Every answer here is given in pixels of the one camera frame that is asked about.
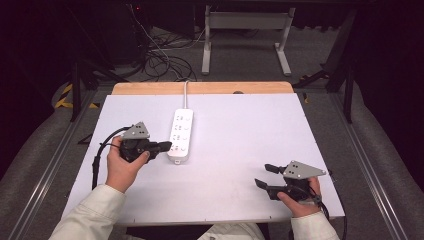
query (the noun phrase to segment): gray carpet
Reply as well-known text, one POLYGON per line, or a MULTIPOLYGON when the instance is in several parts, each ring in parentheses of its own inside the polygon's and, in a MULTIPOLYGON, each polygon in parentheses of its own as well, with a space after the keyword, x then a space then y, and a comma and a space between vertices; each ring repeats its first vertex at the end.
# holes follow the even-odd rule
MULTIPOLYGON (((212 39, 212 59, 210 74, 202 76, 201 61, 203 45, 198 43, 189 49, 166 51, 190 62, 199 81, 289 81, 296 83, 302 75, 310 75, 320 70, 319 63, 326 60, 337 31, 325 33, 319 30, 298 30, 292 28, 286 45, 286 56, 292 76, 284 77, 278 58, 273 49, 280 37, 278 31, 259 31, 254 37, 220 32, 212 39)), ((137 74, 132 81, 147 79, 145 74, 137 74)), ((176 79, 169 72, 159 81, 176 79)), ((346 208, 348 220, 347 239, 391 239, 389 228, 375 200, 367 179, 358 164, 351 139, 340 118, 332 96, 323 90, 325 80, 319 80, 302 92, 307 92, 308 103, 299 94, 303 109, 323 158, 334 173, 335 186, 346 208)), ((52 99, 57 101, 62 89, 58 89, 52 99)), ((110 94, 111 82, 102 82, 93 102, 103 103, 110 94)), ((364 151, 384 187, 396 216, 409 239, 424 239, 420 228, 424 216, 423 193, 415 185, 405 169, 402 160, 388 140, 378 122, 362 102, 360 90, 354 91, 352 109, 353 128, 361 141, 364 151)), ((336 94, 342 97, 343 92, 336 94)), ((69 125, 72 110, 56 109, 22 147, 0 183, 0 239, 7 239, 32 191, 46 169, 56 147, 69 125)), ((24 239, 47 239, 61 217, 66 204, 66 196, 71 190, 78 173, 86 145, 77 142, 94 131, 100 109, 87 109, 78 125, 70 147, 65 154, 49 191, 44 197, 24 239)), ((343 232, 343 219, 332 220, 339 236, 343 232)), ((289 222, 270 224, 271 239, 288 239, 289 222)), ((116 227, 110 239, 120 239, 125 231, 116 227)))

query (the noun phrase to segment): white tabletop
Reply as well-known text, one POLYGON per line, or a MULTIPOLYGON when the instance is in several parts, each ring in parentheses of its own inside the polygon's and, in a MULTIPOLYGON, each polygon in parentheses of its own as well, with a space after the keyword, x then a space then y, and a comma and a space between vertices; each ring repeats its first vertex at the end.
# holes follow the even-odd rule
MULTIPOLYGON (((91 144, 69 196, 64 215, 91 191, 99 143, 115 130, 143 121, 150 141, 167 141, 181 95, 111 95, 100 114, 91 144)), ((127 226, 273 222, 291 213, 256 187, 255 178, 284 185, 282 175, 264 164, 296 160, 328 172, 296 94, 189 95, 194 111, 189 160, 181 165, 159 154, 140 170, 127 191, 118 224, 127 226)), ((106 179, 106 147, 98 183, 106 179)), ((344 216, 328 175, 319 177, 330 216, 344 216)))

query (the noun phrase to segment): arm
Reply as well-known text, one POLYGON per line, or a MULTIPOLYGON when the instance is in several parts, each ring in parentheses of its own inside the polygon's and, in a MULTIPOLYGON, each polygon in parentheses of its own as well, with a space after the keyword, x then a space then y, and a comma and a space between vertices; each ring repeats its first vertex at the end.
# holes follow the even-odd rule
MULTIPOLYGON (((309 186, 318 195, 321 195, 317 177, 310 178, 309 186)), ((304 205, 291 199, 287 194, 280 192, 278 198, 292 211, 291 219, 294 239, 296 240, 337 240, 336 230, 328 222, 325 215, 316 205, 304 205)))
POLYGON ((125 191, 147 162, 144 152, 132 163, 119 156, 121 137, 114 137, 107 156, 106 185, 97 186, 86 199, 63 218, 50 239, 108 239, 125 202, 125 191))

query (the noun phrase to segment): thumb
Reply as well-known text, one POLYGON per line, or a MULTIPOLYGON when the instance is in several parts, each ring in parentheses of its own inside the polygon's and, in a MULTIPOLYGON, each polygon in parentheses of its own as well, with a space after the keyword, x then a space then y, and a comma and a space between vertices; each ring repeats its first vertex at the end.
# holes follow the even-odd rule
POLYGON ((149 151, 144 151, 140 156, 138 156, 137 159, 135 159, 131 164, 133 164, 137 170, 140 170, 140 168, 147 163, 147 160, 150 157, 149 151))
POLYGON ((277 197, 293 212, 296 207, 298 207, 299 203, 293 200, 289 195, 279 192, 277 197))

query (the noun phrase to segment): white sleeve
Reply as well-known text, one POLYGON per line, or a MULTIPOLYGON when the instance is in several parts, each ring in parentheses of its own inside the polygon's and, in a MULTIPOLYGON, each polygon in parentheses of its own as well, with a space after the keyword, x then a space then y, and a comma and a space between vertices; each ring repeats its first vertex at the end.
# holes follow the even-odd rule
POLYGON ((58 223, 50 239, 108 239, 124 202, 123 193, 99 185, 58 223))
POLYGON ((291 219, 296 240, 338 240, 336 230, 322 212, 291 219))

